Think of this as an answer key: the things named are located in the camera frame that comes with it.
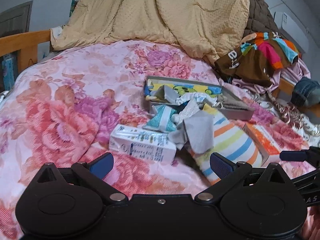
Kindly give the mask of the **striped towel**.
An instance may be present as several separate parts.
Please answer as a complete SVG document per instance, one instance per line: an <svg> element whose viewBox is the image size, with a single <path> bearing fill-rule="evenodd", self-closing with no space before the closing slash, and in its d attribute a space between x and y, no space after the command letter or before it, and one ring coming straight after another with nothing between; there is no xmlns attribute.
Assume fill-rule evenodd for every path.
<svg viewBox="0 0 320 240"><path fill-rule="evenodd" d="M210 169L209 159L213 152L234 163L246 161L253 167L262 166L263 157L251 137L217 109L205 104L203 110L214 116L214 131L211 133L214 136L214 147L202 154L194 153L189 145L186 149L210 184L213 185L220 180Z"/></svg>

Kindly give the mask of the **blue denim jeans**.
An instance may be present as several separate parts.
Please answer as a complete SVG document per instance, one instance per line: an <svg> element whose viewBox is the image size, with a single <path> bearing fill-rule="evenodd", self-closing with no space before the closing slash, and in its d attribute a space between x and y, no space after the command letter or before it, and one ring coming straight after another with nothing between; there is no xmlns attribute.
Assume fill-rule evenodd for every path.
<svg viewBox="0 0 320 240"><path fill-rule="evenodd" d="M307 77L301 78L293 88L291 103L297 107L311 107L320 102L318 81Z"/></svg>

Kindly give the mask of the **brown quilted jacket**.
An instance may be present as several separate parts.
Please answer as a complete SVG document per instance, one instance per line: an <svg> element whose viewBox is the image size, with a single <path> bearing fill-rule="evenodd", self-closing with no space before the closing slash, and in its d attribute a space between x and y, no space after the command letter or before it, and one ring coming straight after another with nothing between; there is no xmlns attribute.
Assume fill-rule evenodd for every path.
<svg viewBox="0 0 320 240"><path fill-rule="evenodd" d="M243 37L252 33L275 32L279 29L264 0L249 0L249 17Z"/></svg>

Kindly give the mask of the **grey microfibre cloth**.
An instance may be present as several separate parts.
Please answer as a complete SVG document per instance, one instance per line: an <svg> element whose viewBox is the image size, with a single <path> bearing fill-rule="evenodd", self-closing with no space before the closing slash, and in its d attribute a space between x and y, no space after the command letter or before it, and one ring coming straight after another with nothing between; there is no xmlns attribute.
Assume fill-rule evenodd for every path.
<svg viewBox="0 0 320 240"><path fill-rule="evenodd" d="M198 111L184 119L176 131L168 134L168 139L181 150L189 144L196 154L203 154L214 147L214 116L205 111Z"/></svg>

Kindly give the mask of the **grey linen drawstring pouch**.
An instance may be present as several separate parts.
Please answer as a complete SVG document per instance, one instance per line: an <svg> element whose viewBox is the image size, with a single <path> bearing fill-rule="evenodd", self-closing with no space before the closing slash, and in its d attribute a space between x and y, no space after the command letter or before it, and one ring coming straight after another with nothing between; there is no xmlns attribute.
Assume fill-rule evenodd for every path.
<svg viewBox="0 0 320 240"><path fill-rule="evenodd" d="M235 100L233 98L228 98L222 94L218 95L216 98L217 98L217 102L221 105L221 108L238 109L238 110L246 110L246 111L252 110L252 108L249 107L244 102Z"/></svg>

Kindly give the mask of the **white air conditioner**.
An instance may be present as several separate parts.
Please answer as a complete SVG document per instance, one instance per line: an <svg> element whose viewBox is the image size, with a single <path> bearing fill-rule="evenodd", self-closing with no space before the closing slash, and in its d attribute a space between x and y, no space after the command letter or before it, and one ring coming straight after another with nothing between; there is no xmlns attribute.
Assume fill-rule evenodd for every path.
<svg viewBox="0 0 320 240"><path fill-rule="evenodd" d="M274 13L274 22L281 35L293 42L302 54L309 51L309 41L305 32L300 29L298 24L287 13L276 11Z"/></svg>

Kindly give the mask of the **white face mask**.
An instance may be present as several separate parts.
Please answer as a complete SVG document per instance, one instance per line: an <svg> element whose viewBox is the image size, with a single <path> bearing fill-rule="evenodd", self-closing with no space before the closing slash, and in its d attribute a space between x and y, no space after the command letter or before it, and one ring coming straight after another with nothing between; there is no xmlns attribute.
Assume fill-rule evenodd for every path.
<svg viewBox="0 0 320 240"><path fill-rule="evenodd" d="M190 100L185 106L185 108L182 111L180 111L180 113L173 114L171 116L171 121L175 125L179 125L180 123L183 122L184 119L191 117L192 115L196 114L199 111L200 111L200 108L197 102L194 100Z"/></svg>

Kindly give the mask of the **teal white tissue pack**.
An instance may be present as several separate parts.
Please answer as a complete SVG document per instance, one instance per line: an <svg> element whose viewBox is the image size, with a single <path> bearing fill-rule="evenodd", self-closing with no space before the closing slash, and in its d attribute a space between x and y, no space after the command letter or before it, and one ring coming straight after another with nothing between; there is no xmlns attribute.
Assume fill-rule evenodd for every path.
<svg viewBox="0 0 320 240"><path fill-rule="evenodd" d="M154 116L143 126L144 129L162 133L176 131L176 124L171 120L171 117L177 114L174 108L168 105L153 105L151 109Z"/></svg>

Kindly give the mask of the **orange white medicine box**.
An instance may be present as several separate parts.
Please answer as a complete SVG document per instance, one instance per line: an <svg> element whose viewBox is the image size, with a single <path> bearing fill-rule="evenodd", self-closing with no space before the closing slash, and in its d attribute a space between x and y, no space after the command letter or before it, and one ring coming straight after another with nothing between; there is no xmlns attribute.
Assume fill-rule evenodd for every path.
<svg viewBox="0 0 320 240"><path fill-rule="evenodd" d="M264 126L247 123L245 131L255 141L263 157L262 167L267 167L269 163L280 162L281 149Z"/></svg>

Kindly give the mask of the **white blue carton box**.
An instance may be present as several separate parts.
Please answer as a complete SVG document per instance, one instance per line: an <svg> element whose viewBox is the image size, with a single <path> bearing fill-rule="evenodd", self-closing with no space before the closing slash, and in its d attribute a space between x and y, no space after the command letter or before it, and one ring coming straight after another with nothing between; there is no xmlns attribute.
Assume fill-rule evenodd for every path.
<svg viewBox="0 0 320 240"><path fill-rule="evenodd" d="M132 157L171 164L176 145L164 133L118 124L110 135L109 149Z"/></svg>

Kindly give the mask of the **silver patterned bed sheet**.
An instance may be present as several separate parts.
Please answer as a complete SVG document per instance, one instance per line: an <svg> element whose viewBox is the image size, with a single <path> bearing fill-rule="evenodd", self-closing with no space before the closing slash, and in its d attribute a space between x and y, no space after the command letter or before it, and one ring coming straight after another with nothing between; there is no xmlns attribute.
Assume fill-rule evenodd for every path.
<svg viewBox="0 0 320 240"><path fill-rule="evenodd" d="M319 124L313 124L309 117L290 102L276 99L270 92L258 94L249 92L254 102L273 113L280 120L291 126L304 139L319 139Z"/></svg>

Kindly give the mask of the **brown colourful printed cloth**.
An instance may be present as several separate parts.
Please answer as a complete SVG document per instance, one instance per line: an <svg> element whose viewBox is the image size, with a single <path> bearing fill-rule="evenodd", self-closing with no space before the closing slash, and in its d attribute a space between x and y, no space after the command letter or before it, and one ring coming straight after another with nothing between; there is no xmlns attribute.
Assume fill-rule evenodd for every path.
<svg viewBox="0 0 320 240"><path fill-rule="evenodd" d="M228 83L234 79L270 87L278 70L299 59L299 51L275 32L252 33L234 50L214 62L213 69Z"/></svg>

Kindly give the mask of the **grey face mask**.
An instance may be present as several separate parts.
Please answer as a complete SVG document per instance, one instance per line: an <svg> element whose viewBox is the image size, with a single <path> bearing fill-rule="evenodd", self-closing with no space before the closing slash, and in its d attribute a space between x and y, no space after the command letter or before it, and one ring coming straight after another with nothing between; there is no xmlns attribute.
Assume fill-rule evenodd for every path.
<svg viewBox="0 0 320 240"><path fill-rule="evenodd" d="M170 104L176 104L176 100L180 97L178 92L174 90L173 88L170 88L167 85L162 85L157 89L153 96L155 96L157 99L161 101L166 101Z"/></svg>

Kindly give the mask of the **cartoon frog towel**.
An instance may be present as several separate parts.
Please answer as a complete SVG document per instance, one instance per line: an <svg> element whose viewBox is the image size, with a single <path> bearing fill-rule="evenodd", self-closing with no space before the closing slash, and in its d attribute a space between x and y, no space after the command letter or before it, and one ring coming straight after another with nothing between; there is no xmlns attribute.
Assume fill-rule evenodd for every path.
<svg viewBox="0 0 320 240"><path fill-rule="evenodd" d="M185 93L200 92L206 93L214 98L222 94L221 86L210 85L196 81L188 81L182 79L165 79L151 76L146 79L144 84L145 99L149 101L168 103L166 101L161 101L153 96L153 93L162 85L167 85L170 88L173 88L174 90L176 90L176 92L178 92L180 96Z"/></svg>

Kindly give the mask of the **white blue baby cloth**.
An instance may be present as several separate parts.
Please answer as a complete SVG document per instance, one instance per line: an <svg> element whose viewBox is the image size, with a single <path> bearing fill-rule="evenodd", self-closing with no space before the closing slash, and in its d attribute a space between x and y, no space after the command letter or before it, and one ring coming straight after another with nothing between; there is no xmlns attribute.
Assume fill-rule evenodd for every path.
<svg viewBox="0 0 320 240"><path fill-rule="evenodd" d="M206 93L192 92L192 93L185 93L182 96L180 96L176 100L176 105L181 105L190 100L194 100L197 102L197 104L200 104L200 105L204 105L205 103L208 103L211 106L216 106L218 104L217 98L212 98L210 95Z"/></svg>

